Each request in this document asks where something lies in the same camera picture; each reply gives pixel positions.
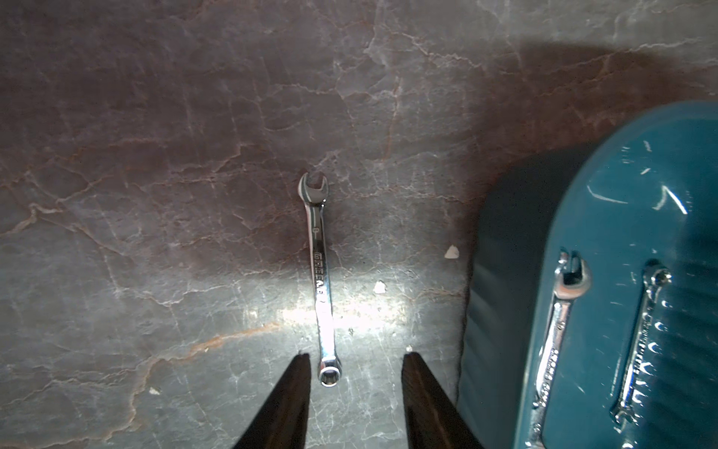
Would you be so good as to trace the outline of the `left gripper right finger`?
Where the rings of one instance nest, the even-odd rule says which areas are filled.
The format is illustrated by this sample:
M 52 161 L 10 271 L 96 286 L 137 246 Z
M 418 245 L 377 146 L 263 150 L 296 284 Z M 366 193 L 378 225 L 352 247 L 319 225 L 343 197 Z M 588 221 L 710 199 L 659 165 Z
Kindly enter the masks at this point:
M 420 354 L 404 355 L 401 381 L 409 448 L 482 448 Z

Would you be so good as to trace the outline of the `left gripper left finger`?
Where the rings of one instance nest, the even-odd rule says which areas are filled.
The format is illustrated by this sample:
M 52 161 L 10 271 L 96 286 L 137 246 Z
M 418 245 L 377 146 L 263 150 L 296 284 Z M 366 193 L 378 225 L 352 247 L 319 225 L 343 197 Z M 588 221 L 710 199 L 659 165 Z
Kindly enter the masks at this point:
M 310 355 L 296 355 L 234 449 L 304 448 L 311 381 Z

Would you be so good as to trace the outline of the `small silver combination wrench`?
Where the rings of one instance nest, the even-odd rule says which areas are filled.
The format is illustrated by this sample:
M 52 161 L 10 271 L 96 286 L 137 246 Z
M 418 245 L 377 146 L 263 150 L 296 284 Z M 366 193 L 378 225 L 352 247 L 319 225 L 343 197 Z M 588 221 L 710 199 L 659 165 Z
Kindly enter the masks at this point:
M 342 366 L 335 342 L 335 324 L 331 282 L 329 276 L 323 210 L 328 198 L 328 182 L 322 176 L 321 185 L 310 186 L 310 174 L 304 173 L 297 187 L 308 222 L 310 271 L 314 292 L 314 309 L 318 327 L 320 361 L 318 380 L 323 387 L 335 387 L 342 378 Z

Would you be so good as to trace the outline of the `teal plastic storage tray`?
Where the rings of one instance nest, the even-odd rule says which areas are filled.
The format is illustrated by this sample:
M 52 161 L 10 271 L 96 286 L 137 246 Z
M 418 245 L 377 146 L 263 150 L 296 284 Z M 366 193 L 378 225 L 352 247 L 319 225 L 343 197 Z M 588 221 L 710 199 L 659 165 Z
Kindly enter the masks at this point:
M 528 157 L 502 175 L 477 224 L 457 409 L 487 448 L 527 448 L 540 350 L 562 251 L 593 283 L 571 308 L 545 448 L 717 445 L 717 105 L 652 110 L 597 143 Z M 617 401 L 657 259 L 658 294 L 635 396 Z

